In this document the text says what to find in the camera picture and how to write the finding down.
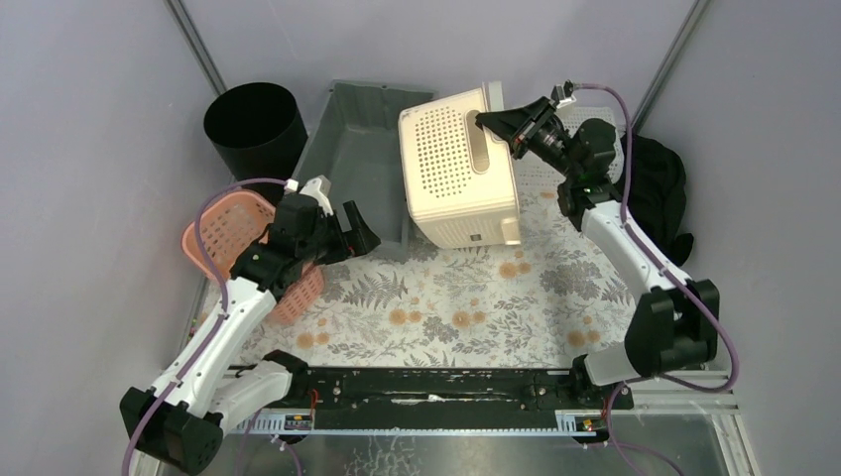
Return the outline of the white perforated plastic basket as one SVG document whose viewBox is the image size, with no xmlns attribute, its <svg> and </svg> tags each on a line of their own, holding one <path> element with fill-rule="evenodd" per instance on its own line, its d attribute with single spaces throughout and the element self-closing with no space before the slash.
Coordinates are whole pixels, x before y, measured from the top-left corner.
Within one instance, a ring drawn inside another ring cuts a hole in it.
<svg viewBox="0 0 841 476">
<path fill-rule="evenodd" d="M 610 107 L 571 106 L 570 108 L 563 108 L 559 117 L 571 135 L 574 135 L 581 124 L 589 119 L 601 119 L 616 127 L 616 139 L 614 141 L 616 157 L 609 165 L 607 176 L 611 183 L 618 182 L 624 171 L 625 141 L 623 136 L 625 129 L 623 121 L 616 125 L 614 110 Z M 526 154 L 522 159 L 513 161 L 513 168 L 518 192 L 556 191 L 556 188 L 565 182 L 565 177 L 561 173 L 534 154 Z"/>
</svg>

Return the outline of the cream plastic laundry basket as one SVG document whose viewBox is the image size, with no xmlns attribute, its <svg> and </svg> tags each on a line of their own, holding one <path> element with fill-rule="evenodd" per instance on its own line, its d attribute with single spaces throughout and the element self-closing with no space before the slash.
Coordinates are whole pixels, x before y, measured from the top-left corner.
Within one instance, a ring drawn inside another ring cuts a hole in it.
<svg viewBox="0 0 841 476">
<path fill-rule="evenodd" d="M 476 124 L 504 108 L 498 81 L 400 113 L 399 140 L 411 219 L 442 249 L 516 246 L 520 206 L 508 146 Z"/>
</svg>

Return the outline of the grey plastic storage bin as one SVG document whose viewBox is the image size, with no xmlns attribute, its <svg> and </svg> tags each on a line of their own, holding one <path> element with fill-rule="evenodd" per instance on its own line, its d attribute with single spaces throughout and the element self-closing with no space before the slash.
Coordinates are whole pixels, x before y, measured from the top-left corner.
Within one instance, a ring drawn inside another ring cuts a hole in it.
<svg viewBox="0 0 841 476">
<path fill-rule="evenodd" d="M 419 86 L 335 80 L 293 178 L 330 181 L 328 198 L 344 229 L 342 204 L 356 203 L 381 239 L 373 257 L 404 262 L 411 236 L 402 168 L 399 118 L 403 110 L 431 102 L 435 90 Z"/>
</svg>

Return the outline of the pink perforated plastic basket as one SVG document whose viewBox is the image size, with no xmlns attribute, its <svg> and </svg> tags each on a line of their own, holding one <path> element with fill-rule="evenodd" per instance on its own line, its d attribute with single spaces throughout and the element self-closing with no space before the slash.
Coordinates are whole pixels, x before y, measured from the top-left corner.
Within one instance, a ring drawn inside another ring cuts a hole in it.
<svg viewBox="0 0 841 476">
<path fill-rule="evenodd" d="M 260 194 L 248 189 L 231 191 L 202 213 L 202 240 L 196 240 L 194 225 L 189 224 L 182 234 L 181 248 L 209 280 L 212 281 L 214 276 L 204 255 L 210 257 L 222 278 L 228 279 L 236 258 L 258 238 L 274 216 L 275 207 Z M 304 266 L 300 281 L 292 286 L 266 319 L 284 325 L 296 322 L 320 297 L 323 289 L 321 267 L 313 264 Z"/>
</svg>

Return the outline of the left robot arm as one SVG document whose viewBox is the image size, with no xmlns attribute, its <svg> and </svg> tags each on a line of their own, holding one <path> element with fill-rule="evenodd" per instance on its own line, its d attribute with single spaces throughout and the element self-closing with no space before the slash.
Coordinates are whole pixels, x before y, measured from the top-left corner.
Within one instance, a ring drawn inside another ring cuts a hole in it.
<svg viewBox="0 0 841 476">
<path fill-rule="evenodd" d="M 306 379 L 290 366 L 256 365 L 242 385 L 222 385 L 223 374 L 252 330 L 303 281 L 303 272 L 374 251 L 380 238 L 355 201 L 343 204 L 344 229 L 326 198 L 293 192 L 274 219 L 239 255 L 210 317 L 175 361 L 147 389 L 129 388 L 119 410 L 130 438 L 123 471 L 135 452 L 200 474 L 225 435 L 269 402 L 286 408 L 306 398 Z"/>
</svg>

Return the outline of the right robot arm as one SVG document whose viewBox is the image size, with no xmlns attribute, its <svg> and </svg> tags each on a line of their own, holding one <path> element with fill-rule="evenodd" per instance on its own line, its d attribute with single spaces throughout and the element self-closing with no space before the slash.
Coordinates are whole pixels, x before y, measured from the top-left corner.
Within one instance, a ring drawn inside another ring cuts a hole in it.
<svg viewBox="0 0 841 476">
<path fill-rule="evenodd" d="M 623 205 L 608 177 L 615 127 L 591 118 L 570 133 L 556 114 L 559 105 L 541 98 L 480 113 L 475 123 L 502 139 L 515 158 L 532 153 L 563 176 L 562 215 L 602 251 L 634 297 L 623 341 L 573 361 L 568 393 L 579 407 L 592 409 L 607 397 L 609 385 L 713 360 L 719 293 L 710 281 L 695 281 L 674 266 Z"/>
</svg>

